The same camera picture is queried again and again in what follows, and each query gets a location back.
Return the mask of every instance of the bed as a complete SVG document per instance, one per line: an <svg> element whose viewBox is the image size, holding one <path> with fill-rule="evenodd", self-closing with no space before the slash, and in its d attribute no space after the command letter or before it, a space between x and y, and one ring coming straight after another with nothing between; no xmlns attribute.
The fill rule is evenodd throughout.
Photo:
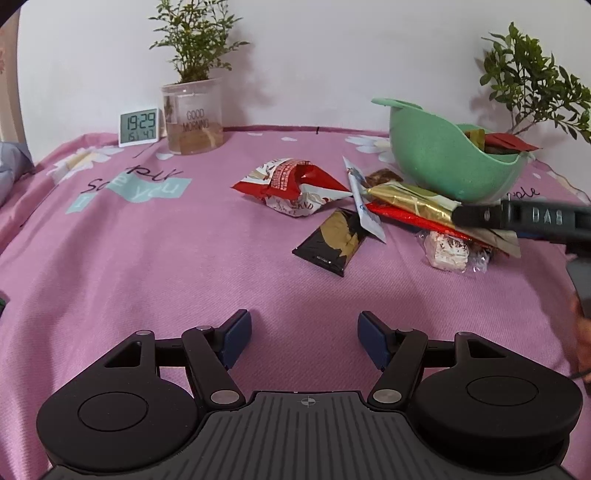
<svg viewBox="0 0 591 480"><path fill-rule="evenodd" d="M12 17L0 37L0 132L3 141L24 142L11 50L17 24ZM383 132L246 127L229 129L222 147L197 157L172 155L166 139L119 148L116 135L90 133L43 159L0 209L0 297L8 301L0 318L0 476L35 480L48 469L38 409L119 341L143 329L173 338L221 325L238 309L253 320L232 370L246 396L367 395L379 372L356 337L363 310L434 339L475 332L563 374L575 371L563 248L524 240L519 260L499 256L486 274L447 274L425 262L413 233L387 223L387 244L368 239L340 278L291 253L334 206L296 219L230 189L273 158L305 158L347 184L343 157L377 170L385 140ZM512 192L589 202L539 161ZM163 377L188 388L183 372ZM585 396L563 463L580 479L591 477L590 421Z"/></svg>

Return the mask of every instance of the black handheld device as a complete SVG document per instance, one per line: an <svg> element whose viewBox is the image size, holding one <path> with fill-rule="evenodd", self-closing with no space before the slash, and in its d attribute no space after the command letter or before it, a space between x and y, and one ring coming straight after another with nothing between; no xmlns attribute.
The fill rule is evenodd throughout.
<svg viewBox="0 0 591 480"><path fill-rule="evenodd" d="M140 330L115 346L41 407L43 479L573 480L560 464L581 391L500 345L469 332L431 340L362 312L359 341L383 372L367 398L247 401L227 370L251 329L240 310L219 328L166 340ZM162 366L185 367L193 395ZM429 367L449 368L423 379Z"/></svg>
<svg viewBox="0 0 591 480"><path fill-rule="evenodd" d="M498 205L460 206L452 213L459 227L510 230L566 246L574 258L567 271L583 314L591 318L591 207L569 203L503 200Z"/></svg>

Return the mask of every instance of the red and white snack bag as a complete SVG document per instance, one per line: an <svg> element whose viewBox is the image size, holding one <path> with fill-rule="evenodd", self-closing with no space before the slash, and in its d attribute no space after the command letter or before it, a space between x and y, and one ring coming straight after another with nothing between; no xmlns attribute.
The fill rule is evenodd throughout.
<svg viewBox="0 0 591 480"><path fill-rule="evenodd" d="M292 217L312 215L329 202L353 195L320 167L295 158L265 163L232 188Z"/></svg>

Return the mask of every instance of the red wrapper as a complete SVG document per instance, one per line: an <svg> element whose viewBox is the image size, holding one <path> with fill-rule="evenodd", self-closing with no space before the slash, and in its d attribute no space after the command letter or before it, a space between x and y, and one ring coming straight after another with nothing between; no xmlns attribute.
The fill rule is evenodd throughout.
<svg viewBox="0 0 591 480"><path fill-rule="evenodd" d="M432 222L431 220L424 219L423 217L419 217L414 213L407 212L406 210L402 210L391 205L385 205L379 202L371 202L368 203L366 207L370 212L375 213L376 215L391 218L392 220L397 220L408 225L414 225L419 228L422 228L423 230L443 233L444 235L449 235L459 240L464 240L467 242L475 241L473 238L466 235L465 233L458 232L452 228L446 227L445 225L442 225L437 222Z"/></svg>
<svg viewBox="0 0 591 480"><path fill-rule="evenodd" d="M311 215L329 202L352 196L320 167L293 158L265 163L232 188L294 217Z"/></svg>
<svg viewBox="0 0 591 480"><path fill-rule="evenodd" d="M502 133L485 135L485 145L487 147L507 148L519 152L533 152L540 149L539 147L524 142L515 135Z"/></svg>

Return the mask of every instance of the human hand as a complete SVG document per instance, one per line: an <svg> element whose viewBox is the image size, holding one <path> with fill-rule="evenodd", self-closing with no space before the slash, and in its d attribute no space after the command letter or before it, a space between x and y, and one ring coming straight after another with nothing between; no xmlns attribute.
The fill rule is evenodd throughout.
<svg viewBox="0 0 591 480"><path fill-rule="evenodd" d="M584 317L577 294L573 296L570 309L575 316L574 334L577 339L579 372L584 372L591 368L591 320ZM591 374L585 375L583 381L591 383Z"/></svg>

